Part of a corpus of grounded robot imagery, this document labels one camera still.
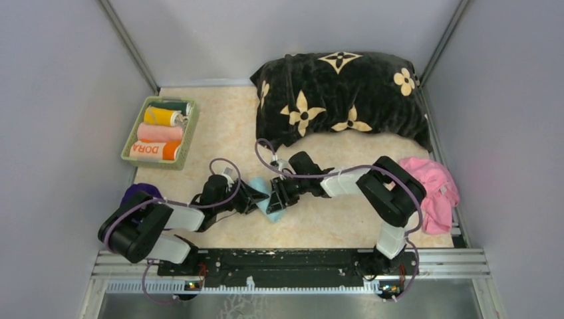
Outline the black floral blanket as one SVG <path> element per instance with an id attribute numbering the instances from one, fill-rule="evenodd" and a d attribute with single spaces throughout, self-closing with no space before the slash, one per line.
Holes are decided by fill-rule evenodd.
<path id="1" fill-rule="evenodd" d="M 255 136 L 274 148 L 314 133 L 391 133 L 432 150 L 415 66 L 386 53 L 288 54 L 251 76 Z"/>

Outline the light blue towel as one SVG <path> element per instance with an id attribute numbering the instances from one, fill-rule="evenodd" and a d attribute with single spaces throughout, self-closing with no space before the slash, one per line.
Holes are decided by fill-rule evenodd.
<path id="1" fill-rule="evenodd" d="M 266 218 L 270 220 L 270 222 L 272 223 L 279 222 L 286 214 L 286 210 L 283 209 L 280 211 L 276 211 L 274 213 L 267 213 L 267 208 L 270 202 L 271 191 L 272 191 L 271 183 L 269 181 L 266 181 L 262 177 L 254 177 L 249 181 L 248 185 L 253 189 L 267 195 L 267 199 L 264 199 L 259 203 L 257 203 L 257 207 L 264 214 L 264 216 L 266 216 Z"/>

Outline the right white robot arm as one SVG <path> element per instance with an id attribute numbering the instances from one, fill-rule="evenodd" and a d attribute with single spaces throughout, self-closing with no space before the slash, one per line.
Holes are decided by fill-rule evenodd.
<path id="1" fill-rule="evenodd" d="M 299 152 L 287 161 L 275 158 L 270 166 L 279 177 L 270 181 L 269 202 L 259 206 L 266 216 L 295 205 L 306 193 L 331 199 L 361 195 L 383 221 L 375 245 L 375 267 L 383 274 L 391 274 L 400 266 L 408 222 L 421 209 L 426 190 L 393 159 L 381 156 L 372 165 L 321 169 L 307 152 Z"/>

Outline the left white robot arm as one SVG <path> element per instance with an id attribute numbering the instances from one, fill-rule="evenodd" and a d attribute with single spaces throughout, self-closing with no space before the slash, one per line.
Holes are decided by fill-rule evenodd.
<path id="1" fill-rule="evenodd" d="M 269 200 L 267 188 L 213 174 L 189 204 L 170 201 L 153 189 L 135 189 L 100 226 L 98 240 L 130 263 L 145 259 L 173 263 L 184 275 L 197 271 L 197 247 L 189 240 L 166 234 L 170 229 L 202 233 L 219 221 L 219 214 L 248 214 Z"/>

